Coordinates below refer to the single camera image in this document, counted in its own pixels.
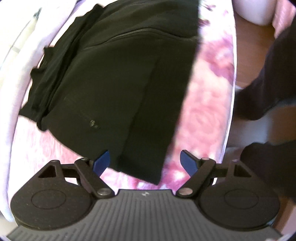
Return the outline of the operator black trousers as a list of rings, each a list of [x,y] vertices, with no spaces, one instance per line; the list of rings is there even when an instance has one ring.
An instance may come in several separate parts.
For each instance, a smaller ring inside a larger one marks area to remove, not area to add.
[[[235,97],[235,113],[248,121],[262,118],[281,102],[295,99],[295,24],[270,47],[264,66],[250,85]],[[246,146],[241,161],[285,196],[295,199],[295,141]]]

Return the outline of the black zip jacket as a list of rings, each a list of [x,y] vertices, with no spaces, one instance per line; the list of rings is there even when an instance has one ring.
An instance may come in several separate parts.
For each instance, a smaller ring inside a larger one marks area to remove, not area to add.
[[[80,156],[158,184],[198,46],[198,1],[115,1],[70,25],[20,115]]]

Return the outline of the pink rose bedspread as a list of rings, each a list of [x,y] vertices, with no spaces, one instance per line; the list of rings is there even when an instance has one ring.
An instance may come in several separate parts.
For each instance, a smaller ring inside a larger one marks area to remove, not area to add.
[[[28,99],[30,71],[39,66],[44,48],[54,46],[76,17],[96,4],[106,6],[108,1],[31,1],[24,10],[34,16],[33,32],[21,33],[18,52],[1,57],[1,213],[8,221],[13,220],[11,198],[43,164],[77,157],[18,112]],[[159,189],[175,191],[187,180],[178,161],[182,149],[221,161],[229,136],[237,63],[234,11],[231,1],[200,1],[199,10],[201,49]]]

